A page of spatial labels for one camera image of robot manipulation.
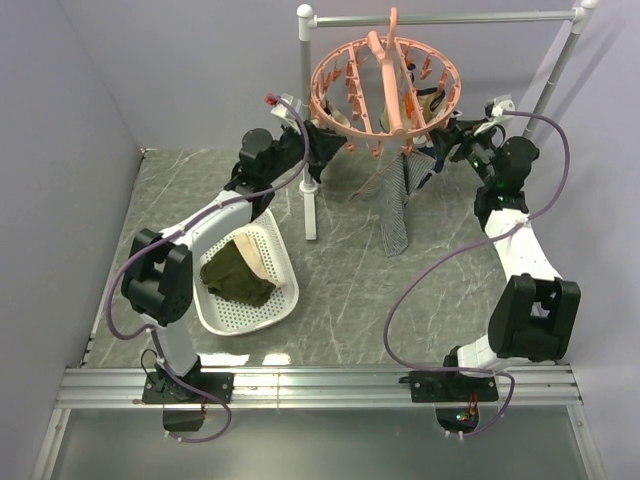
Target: hanging sock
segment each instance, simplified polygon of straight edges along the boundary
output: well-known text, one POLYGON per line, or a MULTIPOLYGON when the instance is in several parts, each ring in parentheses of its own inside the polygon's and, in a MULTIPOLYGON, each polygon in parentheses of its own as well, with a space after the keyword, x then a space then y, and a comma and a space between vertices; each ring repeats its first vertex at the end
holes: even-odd
MULTIPOLYGON (((411 88, 414 88, 413 81, 415 79, 413 69, 411 69, 411 88)), ((405 130, 411 130, 411 102, 409 102, 408 86, 406 80, 403 78, 402 71, 396 70, 396 82, 398 84, 398 95, 403 101, 400 102, 400 117, 405 130)), ((433 120, 442 110, 444 110, 447 102, 445 99, 446 92, 444 90, 438 91, 438 87, 430 87, 416 90, 416 96, 418 97, 418 104, 422 108, 422 116, 425 123, 429 123, 433 120)), ((387 107, 385 105, 380 115, 380 127, 383 131, 389 131, 389 116, 387 114, 387 107)))
MULTIPOLYGON (((326 95, 323 95, 320 101, 327 115, 333 117, 334 120, 345 127, 351 126, 351 122, 347 117, 338 110, 338 107, 331 103, 326 95)), ((309 174, 318 184, 322 184, 320 174, 333 159, 338 149, 347 143, 347 137, 332 128, 322 128, 317 119, 307 120, 305 125, 309 132, 312 153, 309 158, 309 174)))
MULTIPOLYGON (((319 128, 311 120, 305 120, 304 125, 309 135, 309 146, 311 154, 309 156, 309 173, 313 179, 322 183, 320 174, 327 167, 329 162, 335 157, 340 148, 347 143, 347 137, 331 130, 330 128, 319 128)), ((276 152, 272 158, 278 164, 281 158, 295 159, 300 161, 304 154, 304 140, 293 128, 287 128, 280 136, 279 145, 281 152, 276 152)))
POLYGON ((432 157, 421 153, 401 153, 349 198, 364 200, 380 217, 382 243, 387 257, 399 255, 409 246, 404 207, 423 179, 431 174, 435 164, 432 157))
MULTIPOLYGON (((449 124, 447 128, 453 129, 456 126, 456 123, 458 122, 458 118, 461 115, 462 115, 462 112, 460 110, 454 110, 451 115, 451 118, 449 119, 449 124)), ((437 132, 439 131, 442 131, 442 129, 436 128, 432 130, 429 133, 429 136, 427 137, 427 141, 424 143, 424 145, 421 145, 421 146, 415 145, 415 149, 418 152, 422 153, 423 155, 427 155, 428 157, 432 157, 436 159, 436 164, 433 167, 433 172, 427 174, 427 176, 425 176, 420 181, 420 184, 418 185, 418 190, 424 187, 424 184, 427 183, 427 180, 429 180, 435 174, 440 173, 444 168, 446 153, 443 153, 442 148, 438 148, 438 146, 436 146, 431 140, 432 135, 437 134, 437 132)))

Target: gray knitted fabric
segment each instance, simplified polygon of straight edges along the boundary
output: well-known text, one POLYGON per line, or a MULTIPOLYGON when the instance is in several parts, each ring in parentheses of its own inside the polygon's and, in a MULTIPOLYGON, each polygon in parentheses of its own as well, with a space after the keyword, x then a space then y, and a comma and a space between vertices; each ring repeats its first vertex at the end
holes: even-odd
POLYGON ((401 153, 349 198, 364 200, 380 216, 387 257, 399 255, 409 246, 404 207, 435 164, 435 159, 418 152, 401 153))

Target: folded clothing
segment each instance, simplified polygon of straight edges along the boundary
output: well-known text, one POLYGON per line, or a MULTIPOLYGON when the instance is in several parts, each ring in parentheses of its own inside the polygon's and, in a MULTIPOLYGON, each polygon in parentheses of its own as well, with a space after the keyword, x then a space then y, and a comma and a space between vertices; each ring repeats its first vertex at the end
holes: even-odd
POLYGON ((200 269, 209 293, 225 300, 262 307, 281 286, 267 273, 255 240, 246 234, 227 242, 200 269))

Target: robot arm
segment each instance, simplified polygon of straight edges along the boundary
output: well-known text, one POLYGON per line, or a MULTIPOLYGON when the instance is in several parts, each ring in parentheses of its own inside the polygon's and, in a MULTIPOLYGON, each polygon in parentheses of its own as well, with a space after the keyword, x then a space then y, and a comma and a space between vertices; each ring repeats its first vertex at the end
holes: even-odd
MULTIPOLYGON (((285 98, 289 105, 292 100, 285 98)), ((292 108, 297 111, 301 105, 297 107, 292 108)), ((274 106, 272 113, 283 125, 282 135, 274 140, 265 129, 247 132, 231 180, 215 200, 177 225, 160 232, 140 231, 131 247, 130 257, 162 238, 180 233, 135 261, 124 274, 121 292, 144 324, 154 326, 163 354, 158 359, 160 367, 166 362, 187 383, 197 384, 194 377, 200 375, 199 357, 184 319, 193 300, 194 262, 226 235, 258 218, 274 198, 271 182, 296 165, 304 154, 297 125, 282 113, 281 105, 274 106), (221 208, 185 227, 216 204, 221 208)), ((305 122, 305 127, 314 162, 328 162, 346 143, 346 137, 317 128, 311 122, 305 122)))
MULTIPOLYGON (((477 122, 454 122, 431 132, 439 155, 459 145, 452 161, 467 160, 484 182, 478 189, 474 213, 489 238, 515 226, 512 235, 494 243, 507 286, 491 316, 488 333, 457 347, 447 366, 492 371, 529 361, 559 360, 566 353, 580 302, 580 288, 563 280, 547 260, 529 223, 524 180, 538 149, 524 137, 511 137, 495 146, 496 127, 513 111, 509 97, 487 105, 487 117, 477 122)), ((463 372, 470 376, 481 373, 463 372)))

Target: red connector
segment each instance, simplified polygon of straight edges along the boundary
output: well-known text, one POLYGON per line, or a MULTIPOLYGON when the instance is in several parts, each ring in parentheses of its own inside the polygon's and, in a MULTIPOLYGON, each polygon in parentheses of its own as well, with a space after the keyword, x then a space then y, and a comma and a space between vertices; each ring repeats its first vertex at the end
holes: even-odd
POLYGON ((276 100, 276 97, 273 95, 273 93, 267 93, 267 96, 264 97, 264 101, 267 102, 272 107, 275 107, 276 104, 278 103, 278 101, 276 100))

